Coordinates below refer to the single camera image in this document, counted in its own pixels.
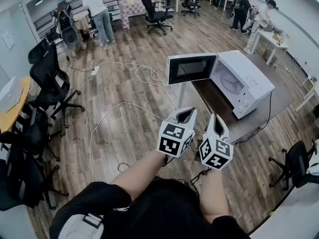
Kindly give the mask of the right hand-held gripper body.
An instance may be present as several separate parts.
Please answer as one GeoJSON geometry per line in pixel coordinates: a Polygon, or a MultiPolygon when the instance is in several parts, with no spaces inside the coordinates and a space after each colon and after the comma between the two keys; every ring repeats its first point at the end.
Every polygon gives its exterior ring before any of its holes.
{"type": "Polygon", "coordinates": [[[233,145],[206,133],[198,149],[201,163],[215,170],[221,170],[233,158],[233,145]]]}

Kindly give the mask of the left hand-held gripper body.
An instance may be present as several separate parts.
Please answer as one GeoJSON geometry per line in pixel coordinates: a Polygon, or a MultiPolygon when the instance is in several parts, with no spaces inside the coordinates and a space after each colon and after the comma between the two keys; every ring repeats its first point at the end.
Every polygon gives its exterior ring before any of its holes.
{"type": "Polygon", "coordinates": [[[166,119],[159,130],[157,151],[179,158],[189,148],[194,136],[194,128],[185,128],[172,119],[166,119]]]}

